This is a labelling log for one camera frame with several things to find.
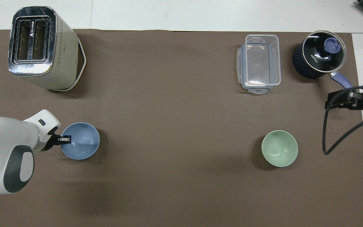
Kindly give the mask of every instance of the toaster logo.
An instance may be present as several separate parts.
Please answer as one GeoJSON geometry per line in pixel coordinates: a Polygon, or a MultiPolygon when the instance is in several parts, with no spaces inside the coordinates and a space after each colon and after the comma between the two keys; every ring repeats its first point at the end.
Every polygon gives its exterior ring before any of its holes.
{"type": "Polygon", "coordinates": [[[34,21],[32,21],[32,26],[30,27],[30,32],[31,32],[31,36],[32,36],[32,34],[33,34],[33,30],[34,30],[34,21]]]}

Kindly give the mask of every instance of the toaster slot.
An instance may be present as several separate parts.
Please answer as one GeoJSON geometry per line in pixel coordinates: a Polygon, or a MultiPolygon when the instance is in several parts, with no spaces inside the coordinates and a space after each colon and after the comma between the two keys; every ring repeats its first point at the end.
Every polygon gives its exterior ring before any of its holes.
{"type": "Polygon", "coordinates": [[[21,20],[19,22],[18,43],[16,48],[16,59],[26,60],[29,50],[29,34],[32,22],[30,20],[21,20]]]}
{"type": "Polygon", "coordinates": [[[47,22],[46,20],[36,20],[34,26],[34,38],[33,38],[33,60],[44,60],[46,53],[46,29],[47,22]]]}

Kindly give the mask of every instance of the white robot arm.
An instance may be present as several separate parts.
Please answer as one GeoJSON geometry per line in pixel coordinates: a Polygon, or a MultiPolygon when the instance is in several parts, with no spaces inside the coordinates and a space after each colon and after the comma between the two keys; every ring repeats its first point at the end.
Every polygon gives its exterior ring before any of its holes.
{"type": "Polygon", "coordinates": [[[24,121],[0,117],[0,194],[15,193],[29,182],[34,167],[33,151],[70,143],[70,137],[54,134],[60,125],[46,109],[24,121]]]}

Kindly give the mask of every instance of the clear plastic container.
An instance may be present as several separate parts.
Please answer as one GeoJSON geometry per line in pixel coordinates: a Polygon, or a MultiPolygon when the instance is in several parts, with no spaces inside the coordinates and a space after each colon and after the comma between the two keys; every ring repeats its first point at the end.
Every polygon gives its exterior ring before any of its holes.
{"type": "Polygon", "coordinates": [[[264,94],[281,82],[279,41],[275,35],[248,35],[236,57],[239,83],[251,93],[264,94]]]}

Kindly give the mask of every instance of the toaster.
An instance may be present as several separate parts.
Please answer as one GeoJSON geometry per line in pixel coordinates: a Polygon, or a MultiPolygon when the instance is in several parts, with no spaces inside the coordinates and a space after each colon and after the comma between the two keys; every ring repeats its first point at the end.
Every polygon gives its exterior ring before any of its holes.
{"type": "Polygon", "coordinates": [[[86,64],[76,33],[50,7],[19,9],[12,20],[8,70],[44,89],[65,91],[78,82],[86,64]],[[77,75],[78,46],[84,65],[77,75]]]}

